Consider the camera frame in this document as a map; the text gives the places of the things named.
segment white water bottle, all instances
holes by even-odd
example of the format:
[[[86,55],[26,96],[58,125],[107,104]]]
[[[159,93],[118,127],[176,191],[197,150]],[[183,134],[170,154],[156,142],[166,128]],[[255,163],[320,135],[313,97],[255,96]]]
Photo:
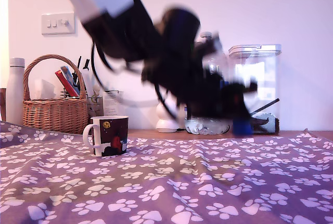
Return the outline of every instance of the white water bottle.
[[[6,121],[23,124],[24,59],[9,59],[9,78],[6,88]]]

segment basket handle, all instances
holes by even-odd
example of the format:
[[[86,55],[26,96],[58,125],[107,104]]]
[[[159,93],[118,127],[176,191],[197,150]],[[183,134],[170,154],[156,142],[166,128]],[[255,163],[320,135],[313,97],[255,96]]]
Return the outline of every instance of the basket handle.
[[[23,99],[25,101],[30,100],[28,78],[29,78],[29,74],[30,74],[32,68],[35,65],[37,65],[39,62],[41,62],[42,60],[45,60],[45,59],[59,59],[59,60],[66,62],[67,64],[69,64],[74,69],[75,73],[78,75],[78,79],[79,79],[79,83],[80,83],[80,99],[85,99],[86,93],[85,93],[83,77],[82,77],[82,74],[79,71],[78,67],[69,59],[67,59],[63,56],[60,56],[60,55],[56,55],[56,54],[48,54],[48,55],[40,56],[39,58],[36,58],[30,65],[28,65],[27,69],[24,72],[24,76],[23,76],[23,89],[24,89]]]

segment mug handle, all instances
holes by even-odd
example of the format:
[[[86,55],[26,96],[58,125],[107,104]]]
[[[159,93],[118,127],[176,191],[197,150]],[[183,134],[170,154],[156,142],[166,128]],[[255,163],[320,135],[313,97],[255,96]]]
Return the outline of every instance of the mug handle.
[[[89,139],[88,139],[88,136],[89,136],[89,130],[91,128],[98,128],[99,130],[99,125],[97,124],[88,124],[85,128],[84,128],[84,131],[83,131],[83,143],[84,145],[90,147],[90,148],[98,148],[100,145],[91,145],[89,143]]]

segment wooden table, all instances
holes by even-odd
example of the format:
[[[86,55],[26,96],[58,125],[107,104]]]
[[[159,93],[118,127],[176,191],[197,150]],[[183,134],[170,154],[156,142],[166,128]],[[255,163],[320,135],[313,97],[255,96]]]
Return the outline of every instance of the wooden table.
[[[279,135],[281,137],[290,137],[303,133],[303,130],[282,130]],[[313,136],[327,138],[333,140],[333,131],[310,131]],[[219,138],[237,138],[231,132],[222,135],[194,135],[187,131],[178,131],[175,133],[160,133],[155,129],[130,129],[129,137],[136,138],[159,138],[159,139],[219,139]]]

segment water bottle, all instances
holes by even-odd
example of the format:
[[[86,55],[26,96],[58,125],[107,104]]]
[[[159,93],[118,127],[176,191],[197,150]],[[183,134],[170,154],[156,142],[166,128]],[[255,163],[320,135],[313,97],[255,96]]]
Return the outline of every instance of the water bottle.
[[[6,121],[23,124],[24,59],[9,59],[9,78],[6,89]]]
[[[203,32],[200,34],[200,41],[205,42],[212,39],[212,33]],[[228,83],[229,66],[227,56],[223,52],[223,47],[220,41],[214,43],[215,52],[204,56],[202,66],[208,68],[211,73],[219,73],[224,80],[221,81],[221,87]],[[230,122],[207,117],[185,118],[185,127],[187,132],[201,135],[216,135],[227,132],[230,129]]]

